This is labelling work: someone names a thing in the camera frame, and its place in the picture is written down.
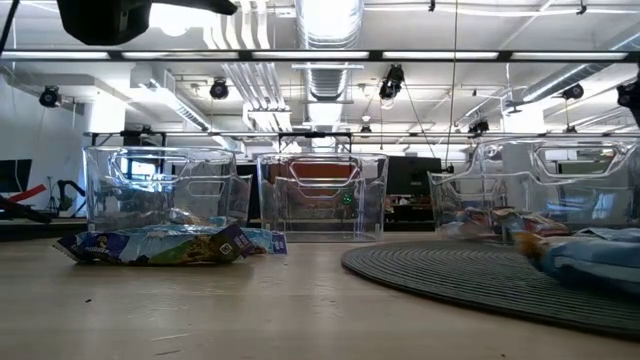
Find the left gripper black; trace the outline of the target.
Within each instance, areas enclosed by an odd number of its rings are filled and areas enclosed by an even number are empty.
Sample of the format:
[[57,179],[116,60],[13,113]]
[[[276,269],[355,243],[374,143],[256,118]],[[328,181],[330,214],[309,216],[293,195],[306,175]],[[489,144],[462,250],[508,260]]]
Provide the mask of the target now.
[[56,0],[64,30],[86,45],[121,45],[149,27],[152,2],[235,14],[231,0]]

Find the brown granola bar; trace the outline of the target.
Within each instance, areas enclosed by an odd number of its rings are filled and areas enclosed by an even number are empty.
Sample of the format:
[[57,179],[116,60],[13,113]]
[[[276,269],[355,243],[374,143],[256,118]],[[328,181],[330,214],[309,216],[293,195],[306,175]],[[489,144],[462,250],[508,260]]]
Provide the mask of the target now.
[[228,220],[225,216],[199,217],[193,213],[172,208],[168,211],[167,222],[181,225],[224,227],[227,225]]
[[570,235],[570,229],[539,212],[519,212],[506,208],[496,210],[499,224],[511,233],[532,233],[541,237]]

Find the clear plastic bin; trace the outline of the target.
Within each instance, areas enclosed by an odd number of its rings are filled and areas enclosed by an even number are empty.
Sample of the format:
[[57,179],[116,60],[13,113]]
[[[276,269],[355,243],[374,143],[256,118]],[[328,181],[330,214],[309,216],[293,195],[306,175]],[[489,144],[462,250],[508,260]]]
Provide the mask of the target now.
[[640,139],[631,136],[519,137],[475,146],[456,174],[430,177],[435,229],[452,213],[539,212],[571,234],[588,227],[640,228]]
[[290,243],[382,240],[388,162],[367,153],[259,156],[261,226]]
[[209,147],[89,146],[84,149],[91,230],[141,228],[167,222],[178,208],[199,217],[247,221],[251,177],[236,157]]

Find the round grey mat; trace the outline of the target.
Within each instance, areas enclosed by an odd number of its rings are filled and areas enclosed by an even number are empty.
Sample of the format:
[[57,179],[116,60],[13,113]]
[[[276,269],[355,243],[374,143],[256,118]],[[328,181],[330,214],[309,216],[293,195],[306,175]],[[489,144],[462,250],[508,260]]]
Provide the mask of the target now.
[[437,302],[640,342],[640,300],[564,286],[506,246],[387,243],[348,250],[341,265],[365,280]]

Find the silver ventilation duct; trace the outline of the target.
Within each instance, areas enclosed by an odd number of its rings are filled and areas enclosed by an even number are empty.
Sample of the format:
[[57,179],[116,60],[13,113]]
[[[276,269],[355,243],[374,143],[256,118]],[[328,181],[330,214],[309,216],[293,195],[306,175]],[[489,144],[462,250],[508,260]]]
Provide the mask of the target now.
[[[299,46],[311,50],[345,50],[358,45],[365,0],[295,0]],[[309,69],[305,81],[316,101],[333,102],[346,91],[350,71]]]

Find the dark wall monitor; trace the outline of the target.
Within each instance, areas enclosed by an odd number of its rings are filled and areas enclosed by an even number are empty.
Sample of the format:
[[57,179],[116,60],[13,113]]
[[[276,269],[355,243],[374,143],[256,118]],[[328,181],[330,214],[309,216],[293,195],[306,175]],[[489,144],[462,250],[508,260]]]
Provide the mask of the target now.
[[0,193],[25,191],[31,166],[31,159],[0,160]]

